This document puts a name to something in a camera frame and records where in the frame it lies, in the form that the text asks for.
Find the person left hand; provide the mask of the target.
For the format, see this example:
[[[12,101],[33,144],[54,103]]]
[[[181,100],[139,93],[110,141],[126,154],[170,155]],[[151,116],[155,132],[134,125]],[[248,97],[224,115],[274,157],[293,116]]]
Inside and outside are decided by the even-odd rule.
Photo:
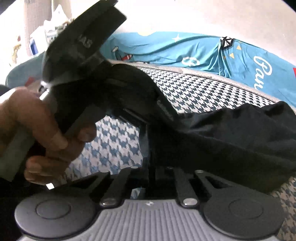
[[[26,161],[24,178],[46,185],[59,178],[96,137],[96,125],[86,123],[72,138],[65,138],[45,103],[26,87],[17,87],[1,95],[1,153],[7,149],[19,126],[25,126],[46,149],[44,156]]]

